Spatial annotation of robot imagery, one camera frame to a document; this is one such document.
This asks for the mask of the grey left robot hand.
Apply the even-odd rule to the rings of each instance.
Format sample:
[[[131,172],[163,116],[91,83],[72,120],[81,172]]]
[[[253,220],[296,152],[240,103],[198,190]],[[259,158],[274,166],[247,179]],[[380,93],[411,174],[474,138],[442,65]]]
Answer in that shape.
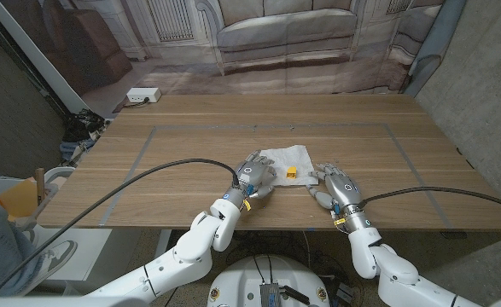
[[[262,156],[259,150],[252,152],[236,167],[239,184],[229,188],[224,196],[235,206],[241,206],[244,199],[263,199],[274,190],[272,181],[277,173],[272,166],[273,159]]]

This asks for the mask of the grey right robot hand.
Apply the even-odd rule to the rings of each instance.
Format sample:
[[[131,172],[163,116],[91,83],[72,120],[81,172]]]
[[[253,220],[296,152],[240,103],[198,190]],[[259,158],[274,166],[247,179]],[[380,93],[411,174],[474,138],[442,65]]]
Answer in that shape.
[[[310,171],[309,175],[325,182],[328,193],[320,192],[307,185],[307,191],[318,204],[329,210],[334,225],[342,232],[369,228],[370,221],[360,207],[362,194],[352,179],[336,165],[319,164],[319,171]]]

